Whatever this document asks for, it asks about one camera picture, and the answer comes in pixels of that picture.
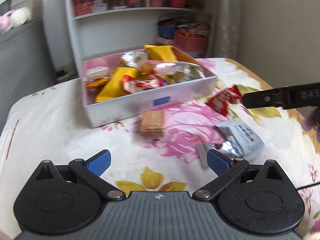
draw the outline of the black cable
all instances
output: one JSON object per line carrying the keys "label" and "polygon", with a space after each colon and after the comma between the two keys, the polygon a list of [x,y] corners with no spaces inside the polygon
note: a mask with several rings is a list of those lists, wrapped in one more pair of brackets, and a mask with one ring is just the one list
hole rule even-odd
{"label": "black cable", "polygon": [[314,184],[309,184],[309,185],[305,185],[305,186],[302,186],[302,187],[298,187],[297,190],[301,190],[301,189],[304,189],[304,188],[307,188],[307,187],[313,187],[313,186],[316,186],[316,185],[319,185],[320,184],[320,181],[318,181],[317,183],[314,183]]}

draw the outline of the table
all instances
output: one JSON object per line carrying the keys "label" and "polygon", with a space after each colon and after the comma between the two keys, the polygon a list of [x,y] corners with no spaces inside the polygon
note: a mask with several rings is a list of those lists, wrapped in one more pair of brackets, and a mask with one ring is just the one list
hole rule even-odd
{"label": "table", "polygon": [[[242,92],[271,87],[239,63],[222,58],[199,60],[218,77],[217,89],[239,85]],[[219,122],[240,118],[264,141],[263,152],[250,159],[262,164],[276,159],[296,187],[318,181],[320,145],[314,132],[301,129],[296,110],[263,108],[246,110],[231,106],[223,117],[197,98],[166,109],[167,136],[159,141],[138,134],[140,117],[90,128],[81,103],[80,80],[71,80],[19,100],[11,109],[0,138],[0,229],[10,237],[19,234],[12,207],[36,166],[44,159],[56,165],[75,158],[88,159],[103,149],[111,152],[110,168],[102,178],[131,190],[192,193],[216,174],[201,168],[194,146],[221,142],[213,129]],[[304,235],[320,230],[320,190],[302,190],[306,214],[299,227]]]}

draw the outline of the open box of snacks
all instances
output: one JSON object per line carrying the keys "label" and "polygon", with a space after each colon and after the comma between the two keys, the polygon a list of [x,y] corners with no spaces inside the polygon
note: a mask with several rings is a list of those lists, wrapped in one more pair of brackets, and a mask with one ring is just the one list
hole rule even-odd
{"label": "open box of snacks", "polygon": [[216,76],[172,46],[145,46],[84,62],[82,102],[92,127],[209,96]]}

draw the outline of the wall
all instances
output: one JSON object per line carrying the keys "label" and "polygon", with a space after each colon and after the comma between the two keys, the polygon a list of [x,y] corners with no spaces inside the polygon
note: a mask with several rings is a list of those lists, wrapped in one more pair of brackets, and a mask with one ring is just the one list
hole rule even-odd
{"label": "wall", "polygon": [[273,87],[320,82],[320,0],[243,0],[237,60]]}
{"label": "wall", "polygon": [[44,29],[56,69],[73,62],[64,0],[44,0]]}

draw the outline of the red line on tablecloth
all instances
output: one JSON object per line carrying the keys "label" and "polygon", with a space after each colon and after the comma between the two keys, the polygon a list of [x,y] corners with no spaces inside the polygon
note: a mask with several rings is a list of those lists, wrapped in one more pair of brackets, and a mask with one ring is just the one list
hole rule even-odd
{"label": "red line on tablecloth", "polygon": [[13,132],[12,132],[12,135],[11,135],[11,139],[10,139],[10,143],[9,143],[9,147],[8,147],[8,151],[7,151],[7,155],[6,155],[5,159],[7,159],[8,156],[9,156],[9,151],[10,151],[12,139],[13,139],[14,132],[16,131],[16,128],[17,128],[17,125],[18,125],[18,122],[19,122],[19,121],[20,121],[20,119],[18,119],[18,121],[17,121],[17,123],[16,123],[16,125],[15,125],[15,127],[14,127],[14,129],[13,129]]}

